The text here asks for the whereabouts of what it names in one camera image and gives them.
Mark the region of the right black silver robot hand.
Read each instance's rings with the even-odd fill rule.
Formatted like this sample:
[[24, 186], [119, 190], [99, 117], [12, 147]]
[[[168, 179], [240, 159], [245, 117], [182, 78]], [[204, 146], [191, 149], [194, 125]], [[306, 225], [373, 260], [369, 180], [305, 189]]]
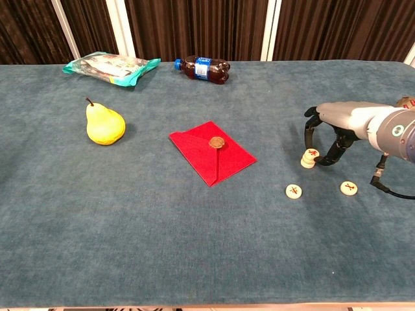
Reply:
[[305, 147], [313, 147], [314, 128], [324, 122], [333, 127], [336, 139], [325, 156], [314, 158], [315, 163], [325, 167], [334, 165], [358, 140], [367, 140], [381, 151], [380, 140], [386, 135], [380, 130], [386, 127], [388, 119], [404, 111], [404, 108], [373, 102], [325, 102], [313, 106], [304, 113], [309, 119], [304, 129]]

